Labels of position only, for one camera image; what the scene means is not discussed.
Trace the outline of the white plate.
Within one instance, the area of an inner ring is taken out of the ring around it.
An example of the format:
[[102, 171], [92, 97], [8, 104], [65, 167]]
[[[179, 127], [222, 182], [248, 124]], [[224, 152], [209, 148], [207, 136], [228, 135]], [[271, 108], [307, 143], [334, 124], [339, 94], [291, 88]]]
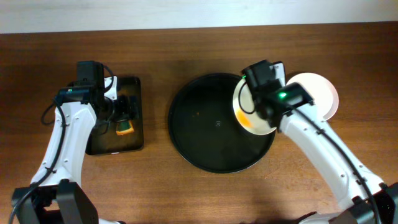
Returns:
[[233, 114], [238, 120], [238, 123], [246, 131], [251, 134], [263, 136], [276, 130], [276, 128], [271, 128], [268, 122], [260, 118], [256, 112], [249, 114], [249, 112], [252, 112], [255, 107], [249, 88], [243, 78], [238, 81], [238, 84], [234, 89], [232, 103]]
[[316, 73], [299, 73], [288, 80], [287, 84], [291, 83], [299, 83], [306, 89], [323, 119], [329, 120], [335, 115], [339, 96], [336, 88], [325, 77]]

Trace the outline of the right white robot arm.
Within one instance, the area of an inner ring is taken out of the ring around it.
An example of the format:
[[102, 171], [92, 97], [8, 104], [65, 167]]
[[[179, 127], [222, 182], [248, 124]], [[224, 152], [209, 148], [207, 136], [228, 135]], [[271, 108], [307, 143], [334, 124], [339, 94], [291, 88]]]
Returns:
[[320, 114], [309, 85], [285, 82], [281, 63], [267, 60], [242, 70], [234, 96], [236, 117], [250, 133], [265, 122], [291, 139], [331, 189], [340, 212], [308, 213], [296, 223], [397, 223], [397, 184], [387, 185], [347, 147]]

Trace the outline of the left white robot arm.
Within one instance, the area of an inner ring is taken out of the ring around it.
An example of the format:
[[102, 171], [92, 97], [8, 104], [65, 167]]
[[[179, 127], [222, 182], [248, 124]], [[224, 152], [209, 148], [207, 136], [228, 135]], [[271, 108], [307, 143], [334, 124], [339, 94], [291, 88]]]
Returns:
[[140, 79], [106, 72], [78, 62], [77, 79], [56, 94], [46, 153], [30, 185], [15, 189], [10, 223], [105, 223], [81, 187], [84, 157], [144, 146]]

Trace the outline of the orange green scrub sponge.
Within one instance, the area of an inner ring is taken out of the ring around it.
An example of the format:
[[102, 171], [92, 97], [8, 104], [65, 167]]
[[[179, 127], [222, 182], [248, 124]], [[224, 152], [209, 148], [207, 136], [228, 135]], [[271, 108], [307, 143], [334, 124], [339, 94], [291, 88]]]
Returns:
[[134, 133], [134, 127], [131, 120], [120, 121], [116, 125], [116, 134], [123, 136]]

